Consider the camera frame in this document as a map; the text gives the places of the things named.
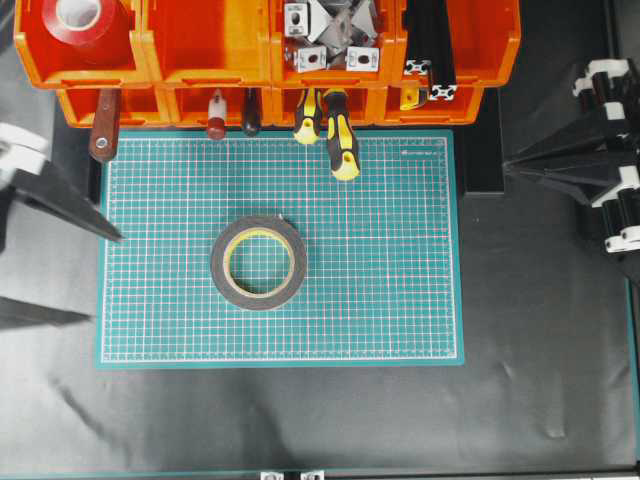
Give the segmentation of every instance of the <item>orange storage bin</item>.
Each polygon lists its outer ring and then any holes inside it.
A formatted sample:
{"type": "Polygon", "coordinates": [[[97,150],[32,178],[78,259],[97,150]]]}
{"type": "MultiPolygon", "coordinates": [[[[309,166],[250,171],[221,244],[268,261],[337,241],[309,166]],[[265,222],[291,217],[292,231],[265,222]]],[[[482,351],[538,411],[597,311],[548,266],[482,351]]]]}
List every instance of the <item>orange storage bin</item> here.
{"type": "Polygon", "coordinates": [[[128,59],[122,66],[89,64],[55,39],[42,21],[43,0],[17,0],[14,43],[31,83],[39,88],[140,87],[150,77],[138,29],[142,0],[123,0],[130,20],[128,59]]]}
{"type": "Polygon", "coordinates": [[[377,72],[320,70],[298,73],[285,61],[285,49],[296,42],[284,36],[284,0],[271,0],[271,71],[274,87],[386,87],[391,81],[395,47],[395,0],[376,0],[380,69],[377,72]]]}
{"type": "Polygon", "coordinates": [[[400,110],[400,89],[385,89],[384,101],[380,104],[378,125],[467,125],[475,122],[480,110],[484,88],[462,85],[451,102],[428,101],[415,110],[400,110]]]}
{"type": "Polygon", "coordinates": [[[269,85],[268,0],[145,0],[142,44],[155,82],[269,85]]]}
{"type": "MultiPolygon", "coordinates": [[[[303,88],[274,88],[273,121],[279,127],[295,125],[295,111],[303,88]]],[[[385,89],[347,88],[349,118],[354,126],[373,125],[378,116],[380,101],[385,96],[385,89]]],[[[323,102],[322,123],[327,124],[327,106],[323,102]]]]}
{"type": "MultiPolygon", "coordinates": [[[[209,100],[217,87],[207,88],[175,88],[165,93],[168,99],[171,123],[176,127],[200,127],[207,125],[209,100]]],[[[231,127],[239,127],[242,122],[245,89],[225,87],[220,89],[227,101],[227,121],[231,127]]],[[[273,125],[271,88],[260,89],[260,113],[262,126],[273,125]]]]}
{"type": "MultiPolygon", "coordinates": [[[[447,0],[458,84],[501,87],[509,81],[520,39],[519,0],[447,0]]],[[[404,75],[408,34],[402,25],[407,0],[396,0],[396,50],[392,85],[426,85],[404,75]]]]}
{"type": "MultiPolygon", "coordinates": [[[[99,89],[58,90],[67,123],[72,127],[93,126],[99,89]]],[[[120,126],[164,127],[171,124],[165,92],[158,88],[122,89],[120,126]]]]}

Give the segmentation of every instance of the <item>double-sided foam tape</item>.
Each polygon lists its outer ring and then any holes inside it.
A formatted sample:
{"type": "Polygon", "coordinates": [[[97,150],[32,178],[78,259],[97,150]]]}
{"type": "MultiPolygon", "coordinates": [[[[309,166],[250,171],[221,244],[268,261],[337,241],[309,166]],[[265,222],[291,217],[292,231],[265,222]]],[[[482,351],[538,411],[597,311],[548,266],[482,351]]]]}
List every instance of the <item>double-sided foam tape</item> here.
{"type": "Polygon", "coordinates": [[[218,237],[211,255],[211,274],[218,291],[229,302],[246,310],[273,310],[287,303],[298,291],[307,273],[307,252],[300,234],[279,217],[244,217],[229,225],[218,237]],[[231,256],[243,241],[266,236],[279,241],[289,254],[289,272],[284,281],[267,293],[252,293],[240,287],[231,275],[231,256]]]}

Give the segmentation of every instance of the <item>screwdriver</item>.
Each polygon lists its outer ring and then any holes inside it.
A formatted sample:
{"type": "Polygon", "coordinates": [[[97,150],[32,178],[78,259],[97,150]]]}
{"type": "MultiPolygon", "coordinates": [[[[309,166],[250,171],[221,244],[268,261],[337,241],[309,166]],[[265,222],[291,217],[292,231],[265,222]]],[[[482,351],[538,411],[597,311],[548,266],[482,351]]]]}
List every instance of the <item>screwdriver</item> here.
{"type": "Polygon", "coordinates": [[[242,131],[247,137],[255,137],[260,133],[261,123],[258,90],[247,88],[244,93],[244,108],[242,110],[242,131]]]}
{"type": "Polygon", "coordinates": [[[207,122],[207,135],[211,140],[222,140],[226,134],[225,122],[227,120],[227,101],[218,88],[213,92],[209,100],[209,120],[207,122]]]}
{"type": "Polygon", "coordinates": [[[100,163],[113,160],[118,153],[121,102],[122,90],[100,90],[89,140],[89,154],[100,163]]]}
{"type": "Polygon", "coordinates": [[[327,148],[331,157],[331,172],[338,180],[349,181],[360,175],[358,139],[349,123],[347,92],[331,88],[324,93],[329,107],[327,148]]]}
{"type": "Polygon", "coordinates": [[[293,138],[302,145],[313,145],[320,138],[322,107],[320,90],[309,88],[302,92],[296,107],[296,125],[293,138]]]}

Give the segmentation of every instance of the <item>red tape roll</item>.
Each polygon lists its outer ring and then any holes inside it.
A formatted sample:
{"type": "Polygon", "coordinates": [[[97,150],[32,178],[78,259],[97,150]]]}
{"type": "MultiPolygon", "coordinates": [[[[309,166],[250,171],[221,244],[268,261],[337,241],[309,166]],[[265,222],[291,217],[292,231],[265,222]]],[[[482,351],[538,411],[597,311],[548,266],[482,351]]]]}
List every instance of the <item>red tape roll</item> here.
{"type": "Polygon", "coordinates": [[[131,56],[129,16],[120,0],[44,0],[42,20],[87,63],[114,67],[131,56]]]}

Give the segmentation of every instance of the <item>green cutting mat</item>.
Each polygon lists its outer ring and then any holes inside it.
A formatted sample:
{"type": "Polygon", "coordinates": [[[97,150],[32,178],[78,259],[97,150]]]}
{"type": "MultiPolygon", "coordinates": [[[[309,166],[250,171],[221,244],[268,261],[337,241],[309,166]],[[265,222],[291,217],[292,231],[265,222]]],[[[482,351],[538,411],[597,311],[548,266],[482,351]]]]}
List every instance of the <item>green cutting mat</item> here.
{"type": "Polygon", "coordinates": [[[102,245],[98,366],[463,363],[451,132],[358,138],[362,176],[343,183],[324,142],[290,132],[123,132],[103,211],[127,240],[102,245]],[[307,247],[275,311],[229,304],[210,276],[215,239],[246,215],[282,215],[307,247]]]}

